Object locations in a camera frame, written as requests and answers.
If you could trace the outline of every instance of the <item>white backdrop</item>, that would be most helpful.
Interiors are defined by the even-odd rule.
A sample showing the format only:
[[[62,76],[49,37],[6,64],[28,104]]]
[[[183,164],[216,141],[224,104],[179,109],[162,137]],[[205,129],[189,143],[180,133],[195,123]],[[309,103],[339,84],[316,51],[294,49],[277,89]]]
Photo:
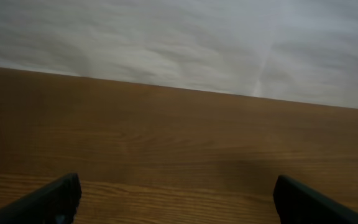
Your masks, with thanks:
[[[0,67],[358,108],[358,0],[0,0]]]

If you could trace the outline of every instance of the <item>wrinkled white paper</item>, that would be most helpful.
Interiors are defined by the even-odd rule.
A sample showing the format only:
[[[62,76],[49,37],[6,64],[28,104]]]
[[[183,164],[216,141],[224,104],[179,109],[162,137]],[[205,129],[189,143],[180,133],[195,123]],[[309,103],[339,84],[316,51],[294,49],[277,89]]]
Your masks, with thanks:
[[[358,1],[0,0],[0,67],[358,108]]]

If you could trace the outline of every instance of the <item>wood grain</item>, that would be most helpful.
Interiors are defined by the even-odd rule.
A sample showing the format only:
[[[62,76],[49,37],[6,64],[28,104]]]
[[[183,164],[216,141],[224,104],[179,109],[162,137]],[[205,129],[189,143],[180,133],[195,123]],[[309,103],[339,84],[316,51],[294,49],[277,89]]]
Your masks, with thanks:
[[[67,172],[75,223],[279,223],[279,174],[358,211],[358,110],[0,69],[0,207]]]

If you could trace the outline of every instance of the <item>black object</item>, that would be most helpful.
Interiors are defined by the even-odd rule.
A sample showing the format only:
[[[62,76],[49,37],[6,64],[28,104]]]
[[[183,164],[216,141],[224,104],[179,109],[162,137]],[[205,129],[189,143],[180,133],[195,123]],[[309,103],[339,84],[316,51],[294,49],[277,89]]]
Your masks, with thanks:
[[[0,224],[72,223],[80,198],[78,175],[67,174],[0,209]]]
[[[358,213],[285,175],[273,198],[282,224],[358,224]]]

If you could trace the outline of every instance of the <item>brown wooden surface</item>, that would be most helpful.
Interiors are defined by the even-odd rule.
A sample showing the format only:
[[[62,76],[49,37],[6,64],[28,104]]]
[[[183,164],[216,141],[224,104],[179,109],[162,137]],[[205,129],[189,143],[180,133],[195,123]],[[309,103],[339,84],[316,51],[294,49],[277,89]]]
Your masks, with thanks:
[[[358,110],[0,69],[0,208],[67,172],[75,223],[279,223],[279,174],[358,211]]]

